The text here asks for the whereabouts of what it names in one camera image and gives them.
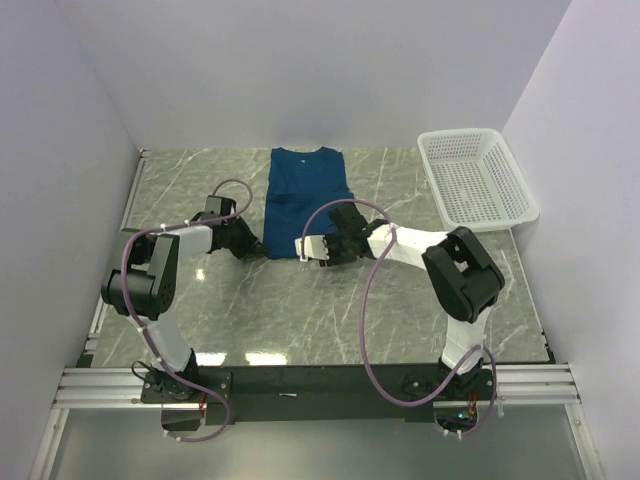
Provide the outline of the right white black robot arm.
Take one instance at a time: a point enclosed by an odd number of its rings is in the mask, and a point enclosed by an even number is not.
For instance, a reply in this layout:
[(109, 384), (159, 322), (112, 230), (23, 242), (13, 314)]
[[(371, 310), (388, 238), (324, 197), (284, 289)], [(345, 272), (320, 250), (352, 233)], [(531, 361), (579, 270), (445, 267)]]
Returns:
[[(401, 407), (417, 407), (434, 400), (456, 378), (468, 383), (490, 352), (484, 347), (485, 328), (505, 279), (476, 235), (466, 227), (430, 232), (400, 227), (389, 216), (367, 222), (357, 209), (361, 202), (334, 202), (328, 216), (338, 241), (354, 257), (375, 261), (366, 280), (359, 321), (360, 353), (366, 374), (377, 392)], [(419, 400), (400, 400), (387, 392), (375, 376), (366, 345), (365, 320), (369, 290), (381, 263), (393, 260), (427, 272), (436, 298), (448, 316), (440, 363), (448, 369), (442, 383)]]

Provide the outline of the blue cartoon print t-shirt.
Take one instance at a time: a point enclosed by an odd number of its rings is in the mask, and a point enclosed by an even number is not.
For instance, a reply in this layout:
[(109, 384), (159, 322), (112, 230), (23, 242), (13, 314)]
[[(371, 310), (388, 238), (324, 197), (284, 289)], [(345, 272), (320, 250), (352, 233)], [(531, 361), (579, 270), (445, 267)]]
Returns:
[(313, 152), (272, 150), (268, 180), (263, 244), (270, 260), (296, 257), (295, 240), (313, 212), (353, 196), (343, 154), (327, 147)]

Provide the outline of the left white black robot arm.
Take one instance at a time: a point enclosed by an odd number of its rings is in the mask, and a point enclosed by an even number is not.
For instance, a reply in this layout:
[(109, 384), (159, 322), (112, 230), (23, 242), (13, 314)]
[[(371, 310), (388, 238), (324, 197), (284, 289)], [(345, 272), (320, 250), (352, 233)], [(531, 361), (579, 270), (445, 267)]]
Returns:
[(204, 210), (183, 228), (122, 229), (103, 277), (101, 296), (136, 328), (152, 357), (144, 382), (177, 401), (195, 395), (194, 350), (183, 337), (173, 307), (178, 266), (199, 254), (228, 250), (238, 260), (263, 257), (266, 247), (236, 212), (236, 202), (210, 195)]

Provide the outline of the white plastic perforated basket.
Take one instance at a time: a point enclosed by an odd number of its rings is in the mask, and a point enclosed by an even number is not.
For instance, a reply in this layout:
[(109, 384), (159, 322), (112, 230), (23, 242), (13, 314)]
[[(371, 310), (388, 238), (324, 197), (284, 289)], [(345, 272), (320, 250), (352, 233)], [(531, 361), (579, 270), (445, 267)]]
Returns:
[(498, 131), (438, 130), (421, 134), (417, 144), (446, 229), (509, 230), (539, 217), (539, 206)]

